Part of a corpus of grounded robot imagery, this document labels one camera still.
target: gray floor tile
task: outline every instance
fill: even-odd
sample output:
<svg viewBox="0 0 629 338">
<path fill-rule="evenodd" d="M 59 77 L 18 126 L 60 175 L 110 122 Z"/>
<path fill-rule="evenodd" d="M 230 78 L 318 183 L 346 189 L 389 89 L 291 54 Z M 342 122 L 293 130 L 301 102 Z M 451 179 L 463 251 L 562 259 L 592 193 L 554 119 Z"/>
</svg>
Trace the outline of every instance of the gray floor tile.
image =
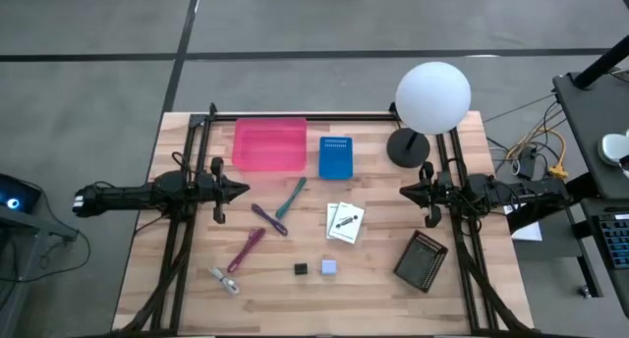
<svg viewBox="0 0 629 338">
<path fill-rule="evenodd" d="M 488 118 L 549 94 L 552 77 L 581 70 L 595 59 L 438 60 L 455 65 L 467 76 L 472 86 L 471 108 Z M 383 110 L 393 100 L 404 74 L 432 60 L 436 59 L 189 62 L 184 66 L 175 110 L 204 111 L 210 101 L 217 103 L 219 109 L 233 111 Z M 535 109 L 522 110 L 517 116 L 525 123 L 535 123 L 540 118 Z M 494 126 L 504 127 L 501 120 L 504 119 L 491 122 L 488 133 Z"/>
<path fill-rule="evenodd" d="M 609 47 L 628 18 L 621 0 L 201 0 L 190 50 Z"/>
<path fill-rule="evenodd" d="M 473 89 L 472 109 L 485 118 L 549 94 L 551 79 L 583 70 L 597 57 L 451 58 L 467 76 Z M 399 79 L 424 59 L 312 60 L 279 62 L 187 63 L 175 109 L 202 111 L 209 101 L 223 111 L 383 110 L 393 99 Z M 543 116 L 552 99 L 486 123 L 486 133 L 508 146 L 516 142 Z M 567 123 L 557 130 L 566 138 L 564 167 L 570 179 L 586 171 L 585 163 Z M 560 150 L 551 136 L 548 144 Z M 502 157 L 495 151 L 496 158 Z M 554 159 L 546 153 L 548 161 Z M 539 174 L 543 165 L 538 165 Z M 503 182 L 516 182 L 509 167 L 498 173 Z M 536 326 L 557 334 L 613 336 L 626 329 L 609 279 L 600 263 L 598 274 L 605 284 L 604 298 L 584 301 L 575 292 L 583 284 L 576 259 L 559 262 L 521 261 L 522 273 Z"/>
<path fill-rule="evenodd" d="M 190 0 L 0 0 L 0 54 L 176 52 Z"/>
<path fill-rule="evenodd" d="M 84 268 L 32 285 L 18 336 L 109 330 L 136 213 L 79 219 L 71 212 L 72 199 L 97 180 L 143 182 L 171 68 L 149 62 L 0 64 L 0 172 L 40 184 L 55 213 L 91 242 Z M 76 265 L 85 256 L 79 240 L 55 251 L 47 270 Z"/>
</svg>

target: white paper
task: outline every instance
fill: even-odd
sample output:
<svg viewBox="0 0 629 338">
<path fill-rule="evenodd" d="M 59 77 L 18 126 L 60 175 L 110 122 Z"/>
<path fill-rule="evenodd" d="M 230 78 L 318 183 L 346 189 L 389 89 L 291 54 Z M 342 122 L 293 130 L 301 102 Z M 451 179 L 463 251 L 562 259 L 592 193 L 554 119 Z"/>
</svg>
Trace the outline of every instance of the white paper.
<svg viewBox="0 0 629 338">
<path fill-rule="evenodd" d="M 504 205 L 504 213 L 509 214 L 513 209 L 511 205 Z M 541 241 L 542 240 L 542 231 L 540 230 L 540 223 L 536 222 L 529 226 L 525 226 L 522 229 L 514 232 L 511 235 L 513 240 L 523 240 L 523 241 Z"/>
<path fill-rule="evenodd" d="M 335 240 L 330 236 L 330 228 L 332 227 L 332 221 L 334 221 L 334 215 L 336 215 L 336 209 L 338 209 L 338 203 L 327 204 L 327 226 L 325 227 L 325 238 L 328 240 Z"/>
<path fill-rule="evenodd" d="M 350 244 L 356 243 L 365 211 L 348 203 L 340 202 L 330 227 L 329 235 Z"/>
</svg>

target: white globe lamp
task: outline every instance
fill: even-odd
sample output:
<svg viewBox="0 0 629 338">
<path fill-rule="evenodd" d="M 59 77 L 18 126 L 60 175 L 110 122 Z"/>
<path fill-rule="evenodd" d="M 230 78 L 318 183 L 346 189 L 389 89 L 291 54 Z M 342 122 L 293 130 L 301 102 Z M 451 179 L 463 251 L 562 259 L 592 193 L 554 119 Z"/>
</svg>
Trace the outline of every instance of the white globe lamp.
<svg viewBox="0 0 629 338">
<path fill-rule="evenodd" d="M 395 92 L 402 128 L 389 137 L 386 151 L 401 167 L 418 167 L 429 156 L 424 134 L 438 135 L 455 128 L 470 109 L 470 83 L 456 67 L 442 62 L 421 64 L 409 71 Z"/>
</svg>

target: wooden table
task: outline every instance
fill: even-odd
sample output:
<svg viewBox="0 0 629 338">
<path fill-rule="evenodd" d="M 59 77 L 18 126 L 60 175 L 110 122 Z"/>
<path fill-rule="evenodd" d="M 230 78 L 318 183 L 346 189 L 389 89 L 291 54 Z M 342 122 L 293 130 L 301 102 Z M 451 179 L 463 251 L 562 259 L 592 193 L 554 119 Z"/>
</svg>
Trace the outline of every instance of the wooden table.
<svg viewBox="0 0 629 338">
<path fill-rule="evenodd" d="M 177 168 L 170 153 L 182 151 L 189 116 L 189 113 L 164 116 L 150 169 L 151 179 Z M 305 171 L 308 182 L 284 218 L 290 232 L 285 238 L 253 214 L 251 204 L 255 202 L 273 214 L 292 193 L 298 176 L 240 173 L 231 160 L 234 123 L 212 124 L 206 164 L 213 156 L 223 157 L 227 177 L 248 183 L 252 188 L 225 206 L 227 223 L 224 225 L 212 220 L 212 204 L 200 208 L 179 333 L 392 335 L 469 332 L 448 214 L 444 211 L 441 223 L 436 228 L 427 229 L 424 226 L 427 211 L 400 196 L 400 187 L 418 182 L 418 170 L 399 168 L 388 159 L 385 145 L 395 128 L 391 122 L 309 122 Z M 459 125 L 459 134 L 468 172 L 493 173 L 481 114 L 469 112 Z M 317 177 L 318 140 L 323 136 L 353 139 L 352 180 L 330 182 Z M 438 168 L 436 140 L 429 137 L 429 141 L 433 146 L 429 161 Z M 350 202 L 366 210 L 356 245 L 325 239 L 326 205 L 338 201 Z M 156 212 L 144 211 L 138 226 L 157 216 Z M 232 297 L 208 269 L 211 266 L 225 269 L 255 227 L 265 227 L 267 232 L 234 273 L 241 293 Z M 167 220 L 159 221 L 134 239 L 114 327 L 127 323 L 154 289 L 167 228 Z M 450 249 L 427 294 L 392 273 L 415 229 Z M 506 220 L 498 215 L 484 218 L 481 238 L 491 284 L 519 319 L 532 326 Z M 320 275 L 320 263 L 324 258 L 337 260 L 335 276 Z M 299 262 L 308 264 L 308 275 L 294 275 L 293 265 Z M 475 297 L 479 317 L 484 322 L 478 288 Z M 168 317 L 169 314 L 164 314 L 164 324 Z"/>
</svg>

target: black desk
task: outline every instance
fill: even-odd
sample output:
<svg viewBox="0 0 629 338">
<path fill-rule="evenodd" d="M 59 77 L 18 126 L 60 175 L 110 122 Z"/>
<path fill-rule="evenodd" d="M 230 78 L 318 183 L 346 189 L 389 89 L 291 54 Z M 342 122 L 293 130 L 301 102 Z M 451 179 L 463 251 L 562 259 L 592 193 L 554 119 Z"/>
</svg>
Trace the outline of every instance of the black desk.
<svg viewBox="0 0 629 338">
<path fill-rule="evenodd" d="M 573 86 L 569 76 L 552 82 L 598 192 L 607 199 L 629 199 L 629 179 L 599 156 L 602 137 L 629 129 L 629 84 L 609 75 L 588 90 Z"/>
<path fill-rule="evenodd" d="M 624 134 L 629 129 L 629 84 L 609 75 L 585 90 L 575 87 L 569 75 L 555 77 L 552 82 L 589 171 L 566 184 L 586 216 L 586 221 L 573 225 L 573 229 L 578 238 L 594 237 L 620 305 L 629 317 L 629 269 L 613 268 L 605 239 L 595 223 L 599 215 L 613 207 L 626 207 L 629 213 L 629 179 L 619 167 L 607 165 L 599 156 L 603 136 Z"/>
</svg>

